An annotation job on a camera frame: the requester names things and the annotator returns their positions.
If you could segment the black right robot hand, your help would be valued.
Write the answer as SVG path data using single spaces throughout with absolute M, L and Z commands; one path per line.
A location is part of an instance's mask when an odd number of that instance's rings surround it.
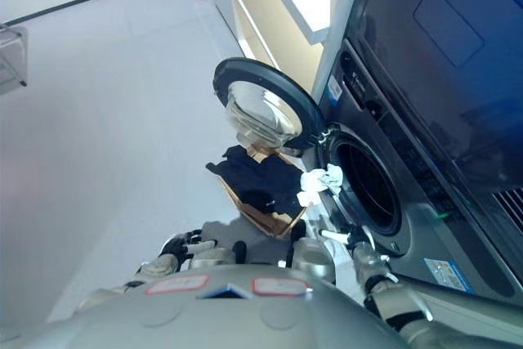
M 344 226 L 340 231 L 320 229 L 318 234 L 326 239 L 344 244 L 349 249 L 354 249 L 359 244 L 368 244 L 372 250 L 376 249 L 373 236 L 367 226 L 350 224 Z

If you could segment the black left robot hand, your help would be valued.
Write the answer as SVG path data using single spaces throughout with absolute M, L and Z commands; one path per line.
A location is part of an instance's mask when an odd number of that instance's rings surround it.
M 192 230 L 175 235 L 165 243 L 159 255 L 173 255 L 179 265 L 181 265 L 185 260 L 215 248 L 217 241 L 215 239 L 203 240 L 201 236 L 202 233 L 202 230 Z

